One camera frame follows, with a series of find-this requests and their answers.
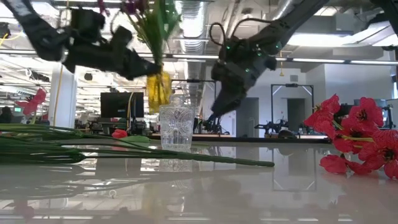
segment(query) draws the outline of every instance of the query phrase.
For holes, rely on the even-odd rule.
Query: white column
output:
[[[73,128],[75,125],[78,75],[69,72],[65,66],[63,66],[61,77],[62,66],[61,63],[58,63],[52,70],[49,120],[51,125]],[[57,100],[60,77],[60,91]]]

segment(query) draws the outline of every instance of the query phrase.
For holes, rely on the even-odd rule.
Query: ceiling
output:
[[[117,13],[120,1],[107,0],[105,1],[108,9],[110,10],[111,16],[107,18],[106,27],[102,35],[107,38],[111,38],[109,33],[109,25],[112,21],[113,15]],[[169,40],[168,46],[165,49],[166,53],[170,54],[184,54],[187,52],[185,48],[189,41],[203,42],[204,49],[201,54],[207,55],[217,55],[218,46],[209,41],[209,28],[210,24],[213,22],[221,22],[227,24],[227,33],[230,32],[229,27],[233,27],[239,20],[244,17],[254,17],[254,18],[268,18],[272,12],[277,8],[278,1],[266,0],[247,0],[247,1],[230,1],[230,0],[206,0],[203,1],[204,7],[204,32],[199,37],[187,37],[189,36],[188,30],[192,29],[192,25],[189,23],[182,24],[182,28],[176,31],[175,35]],[[42,17],[55,25],[58,21],[60,11],[62,21],[67,21],[65,19],[65,6],[66,0],[54,0],[54,1],[33,1],[35,10],[42,15]],[[94,9],[98,11],[96,7],[96,1],[94,0],[69,0],[69,6],[85,6],[87,8]],[[364,19],[368,19],[371,13],[366,14],[365,12],[371,12],[374,10],[369,1],[330,1],[330,3],[317,12],[315,15],[316,19],[314,21],[321,21],[322,18],[333,17],[336,14],[347,14],[352,15],[352,20],[350,24],[361,23],[363,26]],[[0,49],[29,49],[29,40],[27,37],[20,33],[21,28],[13,18],[12,14],[0,4],[0,22],[10,22],[10,30],[12,32],[11,38],[20,36],[14,40],[4,41]],[[118,16],[114,20],[115,26],[122,25],[128,29],[134,31],[132,26],[129,24],[126,17]],[[264,24],[258,24],[256,22],[246,22],[242,24],[236,32],[236,36],[239,38],[249,37],[256,34],[259,29],[261,29]],[[322,25],[310,26],[314,30],[321,29]],[[219,28],[214,28],[213,37],[217,40],[221,40],[221,32]],[[130,43],[130,47],[133,47],[137,52],[146,53],[150,52],[146,45],[140,43],[134,39]],[[344,58],[360,58],[360,59],[375,59],[379,58],[382,54],[382,50],[379,47],[350,47],[350,48],[330,48],[330,47],[304,47],[304,46],[293,46],[287,45],[282,51],[281,56],[283,57],[309,57],[309,58],[334,58],[334,57],[344,57]],[[0,54],[0,83],[7,83],[8,86],[0,86],[0,103],[1,105],[12,104],[12,101],[4,101],[5,97],[8,96],[9,100],[18,100],[25,97],[27,94],[32,94],[37,86],[32,86],[32,84],[44,85],[45,89],[50,92],[50,83],[42,82],[32,78],[30,71],[35,71],[51,80],[52,70],[55,66],[55,62],[47,62],[45,60],[39,59],[35,56],[28,55],[6,55]],[[173,60],[166,61],[164,65],[164,70],[170,74],[173,79],[184,80],[187,78],[197,78],[205,79],[205,74],[202,64],[203,60]],[[311,69],[312,64],[304,63],[284,63],[284,67],[290,68],[301,68],[304,72]],[[198,73],[192,75],[193,70],[188,68],[194,68]],[[87,81],[84,76],[86,73],[93,74],[93,80]],[[146,85],[146,79],[136,78],[134,80],[127,80],[118,74],[101,72],[94,70],[92,68],[81,67],[78,69],[77,73],[78,80],[78,102],[77,111],[99,111],[100,101],[98,100],[101,92],[109,91],[109,86],[115,86],[119,91],[144,91],[143,86]],[[18,84],[19,86],[10,86],[11,83]],[[173,82],[173,87],[178,88],[178,93],[189,94],[191,99],[191,104],[199,106],[201,100],[201,84],[187,84],[186,82]]]

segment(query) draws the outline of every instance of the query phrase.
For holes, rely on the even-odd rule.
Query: glossy table surface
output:
[[[209,144],[193,152],[275,167],[156,159],[2,166],[0,223],[397,223],[398,181],[326,173],[319,162],[336,154],[330,145]]]

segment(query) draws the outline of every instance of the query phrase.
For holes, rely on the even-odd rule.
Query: computer monitor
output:
[[[101,93],[102,118],[127,118],[131,93]],[[131,98],[131,116],[144,117],[144,93],[133,93]]]

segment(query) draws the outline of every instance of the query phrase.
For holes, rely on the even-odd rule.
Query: clear drinking glass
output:
[[[184,104],[183,95],[172,95],[169,105],[160,106],[162,148],[187,151],[191,148],[195,110]]]

